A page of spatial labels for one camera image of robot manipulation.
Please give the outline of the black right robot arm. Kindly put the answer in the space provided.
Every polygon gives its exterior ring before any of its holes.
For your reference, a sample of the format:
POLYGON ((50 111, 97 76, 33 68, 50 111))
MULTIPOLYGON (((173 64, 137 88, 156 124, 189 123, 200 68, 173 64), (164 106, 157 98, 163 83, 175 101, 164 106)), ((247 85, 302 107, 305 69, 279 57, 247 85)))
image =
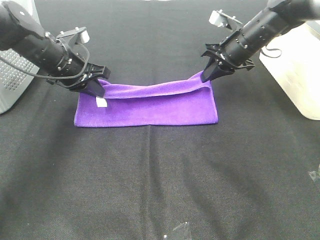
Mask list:
POLYGON ((219 44, 206 45, 203 56, 209 57, 209 61, 201 73, 201 81, 205 83, 232 75, 236 70, 251 70, 255 66, 251 57, 274 38, 319 18, 318 0, 270 0, 246 24, 222 10, 214 10, 209 22, 232 33, 219 44))

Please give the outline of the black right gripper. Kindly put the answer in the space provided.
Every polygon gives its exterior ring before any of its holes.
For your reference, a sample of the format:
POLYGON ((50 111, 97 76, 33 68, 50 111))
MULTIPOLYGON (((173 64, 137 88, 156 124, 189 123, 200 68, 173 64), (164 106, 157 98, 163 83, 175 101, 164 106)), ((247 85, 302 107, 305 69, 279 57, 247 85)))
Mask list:
POLYGON ((202 82, 213 81, 215 79, 232 75, 235 70, 247 71, 255 67, 251 59, 244 60, 242 63, 233 63, 231 58, 225 53, 219 44, 205 44, 206 51, 202 57, 209 57, 209 61, 204 68, 200 79, 202 82))

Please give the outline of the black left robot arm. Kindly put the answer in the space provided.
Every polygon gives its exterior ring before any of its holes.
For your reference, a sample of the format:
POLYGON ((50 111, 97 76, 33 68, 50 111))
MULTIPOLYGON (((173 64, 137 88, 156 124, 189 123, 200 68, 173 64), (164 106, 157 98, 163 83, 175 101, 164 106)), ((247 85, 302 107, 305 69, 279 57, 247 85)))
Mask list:
POLYGON ((76 46, 90 40, 86 27, 53 36, 13 0, 0 3, 0 49, 13 50, 46 72, 42 79, 72 92, 103 98, 105 89, 100 79, 108 79, 111 71, 104 65, 89 62, 90 52, 81 56, 76 46))

